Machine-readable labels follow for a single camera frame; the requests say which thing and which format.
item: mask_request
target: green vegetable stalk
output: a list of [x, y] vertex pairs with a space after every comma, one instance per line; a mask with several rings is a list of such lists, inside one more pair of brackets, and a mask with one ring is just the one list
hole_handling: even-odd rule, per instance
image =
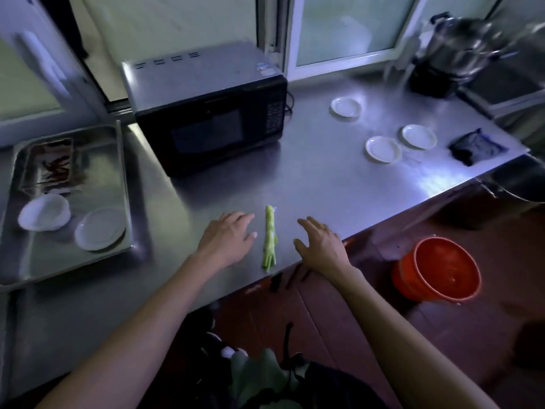
[[263, 247], [263, 269], [268, 273], [269, 269], [276, 265], [275, 244], [278, 242], [274, 229], [274, 208], [265, 207], [265, 246]]

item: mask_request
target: white window frame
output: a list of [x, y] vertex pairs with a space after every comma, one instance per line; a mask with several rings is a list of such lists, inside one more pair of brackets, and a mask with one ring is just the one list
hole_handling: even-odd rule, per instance
[[290, 1], [290, 12], [288, 15], [288, 37], [286, 40], [286, 54], [284, 56], [284, 74], [291, 82], [338, 70], [346, 70], [348, 68], [356, 68], [367, 64], [397, 59], [403, 50], [404, 43], [407, 38], [409, 38], [417, 30], [420, 17], [428, 0], [415, 0], [411, 11], [405, 20], [399, 37], [397, 38], [395, 47], [378, 52], [342, 57], [318, 63], [306, 64], [303, 66], [297, 66], [296, 63], [297, 53], [299, 51], [301, 27], [303, 25], [303, 8], [305, 6], [305, 0]]
[[[37, 72], [36, 63], [21, 44], [24, 30], [36, 34], [45, 50], [66, 75], [63, 85], [70, 94], [60, 94]], [[85, 126], [110, 123], [104, 97], [72, 53], [39, 0], [0, 0], [0, 37], [27, 63], [57, 99], [61, 108], [0, 121], [0, 147], [34, 137]]]

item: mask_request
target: sticker on microwave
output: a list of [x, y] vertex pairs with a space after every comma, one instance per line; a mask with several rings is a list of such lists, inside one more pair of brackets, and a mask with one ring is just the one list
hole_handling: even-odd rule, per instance
[[267, 63], [258, 63], [257, 70], [259, 70], [259, 73], [261, 73], [262, 77], [269, 77], [278, 73], [274, 66], [271, 66]]

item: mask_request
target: metal tray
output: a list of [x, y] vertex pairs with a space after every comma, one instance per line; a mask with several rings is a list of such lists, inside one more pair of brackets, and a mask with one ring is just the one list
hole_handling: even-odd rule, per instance
[[[31, 150], [37, 144], [71, 139], [73, 154], [70, 179], [56, 186], [24, 187], [24, 176], [32, 166]], [[64, 193], [72, 218], [57, 231], [30, 232], [17, 224], [23, 206], [51, 188], [70, 188]], [[99, 208], [125, 211], [127, 227], [123, 236], [101, 251], [85, 251], [74, 242], [74, 230], [83, 217]], [[21, 142], [14, 148], [14, 163], [8, 204], [0, 234], [0, 292], [44, 280], [106, 257], [122, 253], [133, 245], [129, 199], [126, 190], [123, 138], [117, 126], [97, 126]]]

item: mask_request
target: orange bucket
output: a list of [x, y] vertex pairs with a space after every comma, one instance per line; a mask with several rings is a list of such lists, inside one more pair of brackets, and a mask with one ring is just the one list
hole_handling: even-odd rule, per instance
[[427, 237], [397, 261], [393, 285], [410, 300], [465, 302], [479, 294], [481, 274], [472, 256], [454, 241]]

